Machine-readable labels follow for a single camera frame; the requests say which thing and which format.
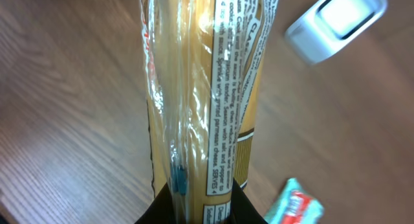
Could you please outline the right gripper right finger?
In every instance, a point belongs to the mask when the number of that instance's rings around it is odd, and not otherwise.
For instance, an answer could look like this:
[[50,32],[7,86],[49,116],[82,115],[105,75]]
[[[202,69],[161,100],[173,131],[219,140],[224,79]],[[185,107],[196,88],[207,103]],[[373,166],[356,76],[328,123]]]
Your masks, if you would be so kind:
[[233,180],[230,224],[267,224],[247,198],[237,181]]

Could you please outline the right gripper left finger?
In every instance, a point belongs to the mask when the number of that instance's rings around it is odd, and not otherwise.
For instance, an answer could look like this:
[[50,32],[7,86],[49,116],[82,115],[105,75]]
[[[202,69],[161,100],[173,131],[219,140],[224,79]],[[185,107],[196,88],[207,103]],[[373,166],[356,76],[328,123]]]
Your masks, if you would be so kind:
[[172,197],[167,183],[135,224],[176,224]]

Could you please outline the teal wet wipes pack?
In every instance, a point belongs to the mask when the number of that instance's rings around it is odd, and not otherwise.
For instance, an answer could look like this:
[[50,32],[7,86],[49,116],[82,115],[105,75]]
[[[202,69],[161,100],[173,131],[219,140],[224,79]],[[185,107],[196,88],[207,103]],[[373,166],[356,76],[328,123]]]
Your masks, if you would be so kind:
[[[304,194],[311,196],[310,194],[306,193],[306,191],[304,191],[304,189],[302,188],[302,186],[296,178],[288,179],[277,201],[271,206],[269,211],[265,214],[264,220],[267,223],[281,224],[282,215],[284,211],[287,209],[289,203],[289,196],[293,190],[299,190],[300,192],[303,192]],[[324,214],[324,207],[316,198],[312,198],[313,200],[308,206],[308,209],[305,211],[301,224],[317,224],[319,219]]]

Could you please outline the thin red snack stick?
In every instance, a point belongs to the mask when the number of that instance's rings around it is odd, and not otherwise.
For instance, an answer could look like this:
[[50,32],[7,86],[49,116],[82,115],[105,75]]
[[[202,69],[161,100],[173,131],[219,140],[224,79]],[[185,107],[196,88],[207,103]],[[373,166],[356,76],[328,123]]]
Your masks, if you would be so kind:
[[281,224],[301,224],[305,211],[312,200],[311,196],[299,190],[293,190],[289,196],[287,209],[282,215]]

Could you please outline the red cracker sleeve package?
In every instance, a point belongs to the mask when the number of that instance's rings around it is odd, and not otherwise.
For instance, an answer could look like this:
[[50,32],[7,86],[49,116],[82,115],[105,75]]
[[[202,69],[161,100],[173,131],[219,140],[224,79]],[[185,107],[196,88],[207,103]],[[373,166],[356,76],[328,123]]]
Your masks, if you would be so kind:
[[140,0],[151,184],[168,184],[176,223],[229,223],[278,1]]

